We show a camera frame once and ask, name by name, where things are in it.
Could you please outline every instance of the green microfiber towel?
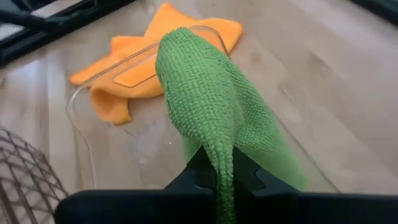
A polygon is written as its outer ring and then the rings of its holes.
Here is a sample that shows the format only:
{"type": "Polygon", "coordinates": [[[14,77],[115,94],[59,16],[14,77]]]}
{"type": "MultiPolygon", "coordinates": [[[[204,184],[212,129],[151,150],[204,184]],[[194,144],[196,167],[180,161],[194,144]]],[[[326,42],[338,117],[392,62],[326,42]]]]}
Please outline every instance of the green microfiber towel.
{"type": "Polygon", "coordinates": [[[303,188],[304,176],[272,112],[227,55],[180,28],[160,41],[155,66],[185,157],[189,161],[203,146],[215,168],[220,223],[234,223],[233,146],[303,188]]]}

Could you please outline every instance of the metal wire basket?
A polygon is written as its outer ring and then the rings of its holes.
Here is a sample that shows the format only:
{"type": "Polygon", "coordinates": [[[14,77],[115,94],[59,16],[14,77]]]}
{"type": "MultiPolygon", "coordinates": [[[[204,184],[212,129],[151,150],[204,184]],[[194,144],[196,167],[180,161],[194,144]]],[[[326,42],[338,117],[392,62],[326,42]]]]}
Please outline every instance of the metal wire basket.
{"type": "Polygon", "coordinates": [[[67,195],[45,156],[0,126],[0,223],[54,223],[67,195]]]}

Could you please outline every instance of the plastic tray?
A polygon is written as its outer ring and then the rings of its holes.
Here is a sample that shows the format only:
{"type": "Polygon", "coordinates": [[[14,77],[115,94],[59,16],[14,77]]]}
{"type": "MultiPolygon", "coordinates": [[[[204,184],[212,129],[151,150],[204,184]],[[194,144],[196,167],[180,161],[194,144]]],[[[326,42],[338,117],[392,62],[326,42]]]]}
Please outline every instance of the plastic tray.
{"type": "MultiPolygon", "coordinates": [[[[189,29],[226,52],[214,29],[189,29]]],[[[130,100],[132,121],[118,126],[100,120],[90,104],[91,82],[113,73],[113,82],[117,83],[126,70],[154,61],[158,45],[149,45],[103,70],[80,85],[70,98],[67,115],[81,134],[78,155],[84,189],[161,189],[185,167],[181,140],[167,116],[163,96],[130,100]]]]}

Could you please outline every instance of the microfiber cloth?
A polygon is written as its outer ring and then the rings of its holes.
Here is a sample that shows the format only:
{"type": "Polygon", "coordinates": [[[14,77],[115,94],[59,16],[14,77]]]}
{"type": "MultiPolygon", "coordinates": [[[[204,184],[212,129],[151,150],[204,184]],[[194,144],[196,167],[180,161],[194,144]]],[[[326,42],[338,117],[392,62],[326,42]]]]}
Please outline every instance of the microfiber cloth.
{"type": "MultiPolygon", "coordinates": [[[[179,27],[207,26],[216,30],[225,48],[230,52],[243,32],[240,23],[219,18],[194,19],[177,11],[170,3],[162,4],[157,10],[143,37],[117,36],[111,41],[111,53],[91,66],[70,76],[69,81],[81,85],[97,73],[120,62],[156,42],[167,33],[179,27]]],[[[209,37],[212,44],[219,45],[218,39],[209,37]]],[[[124,67],[118,67],[89,83],[90,100],[96,114],[103,121],[123,124],[130,121],[129,98],[150,98],[163,94],[163,89],[155,75],[155,57],[150,58],[113,78],[124,67]]]]}
{"type": "Polygon", "coordinates": [[[220,223],[234,223],[234,146],[284,182],[304,187],[272,112],[226,54],[177,29],[160,42],[156,72],[186,159],[203,146],[215,169],[220,223]]]}

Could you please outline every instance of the orange microfiber cloth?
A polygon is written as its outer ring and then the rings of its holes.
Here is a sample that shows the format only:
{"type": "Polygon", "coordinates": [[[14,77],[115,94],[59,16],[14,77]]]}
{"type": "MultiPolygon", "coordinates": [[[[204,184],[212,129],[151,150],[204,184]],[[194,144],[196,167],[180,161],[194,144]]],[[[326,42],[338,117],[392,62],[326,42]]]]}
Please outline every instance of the orange microfiber cloth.
{"type": "MultiPolygon", "coordinates": [[[[161,5],[152,22],[149,24],[143,37],[117,36],[111,41],[111,53],[86,69],[73,74],[69,81],[75,85],[81,85],[87,79],[109,68],[124,58],[136,53],[154,43],[168,32],[179,27],[207,26],[216,30],[222,38],[225,48],[229,53],[236,45],[243,32],[243,27],[235,21],[219,18],[194,19],[179,11],[171,4],[161,5]]],[[[220,48],[218,40],[204,39],[220,48]]],[[[138,62],[135,59],[129,62],[132,65],[138,62]]],[[[124,71],[128,65],[120,66],[93,80],[90,87],[90,98],[93,108],[99,118],[113,124],[122,124],[131,120],[127,107],[129,98],[149,98],[163,94],[159,79],[155,75],[155,57],[124,71]]]]}

